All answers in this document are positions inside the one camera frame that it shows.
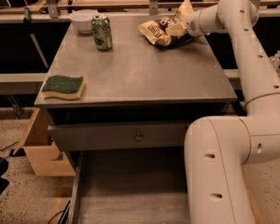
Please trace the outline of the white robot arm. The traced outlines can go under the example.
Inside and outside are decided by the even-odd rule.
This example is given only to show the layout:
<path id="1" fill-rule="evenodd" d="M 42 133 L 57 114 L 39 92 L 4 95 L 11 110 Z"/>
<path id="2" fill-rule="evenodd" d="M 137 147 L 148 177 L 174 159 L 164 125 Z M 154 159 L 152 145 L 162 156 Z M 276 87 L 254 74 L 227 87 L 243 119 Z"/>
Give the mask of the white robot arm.
<path id="1" fill-rule="evenodd" d="M 204 117 L 186 132 L 191 224 L 256 224 L 242 166 L 280 158 L 280 76 L 253 26 L 249 0 L 219 0 L 187 16 L 192 36 L 228 33 L 245 98 L 243 117 Z"/>

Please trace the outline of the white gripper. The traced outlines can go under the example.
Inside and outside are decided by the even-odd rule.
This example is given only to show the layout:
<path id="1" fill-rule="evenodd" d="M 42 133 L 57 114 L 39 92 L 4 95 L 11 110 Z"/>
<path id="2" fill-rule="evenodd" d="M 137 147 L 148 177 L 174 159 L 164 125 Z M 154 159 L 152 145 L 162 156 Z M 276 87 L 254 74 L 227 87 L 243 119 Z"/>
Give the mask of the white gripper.
<path id="1" fill-rule="evenodd" d="M 186 33 L 196 37 L 206 35 L 207 30 L 205 26 L 204 12 L 202 10 L 191 13 L 184 22 L 171 24 L 165 28 L 166 34 L 169 36 L 183 36 Z"/>

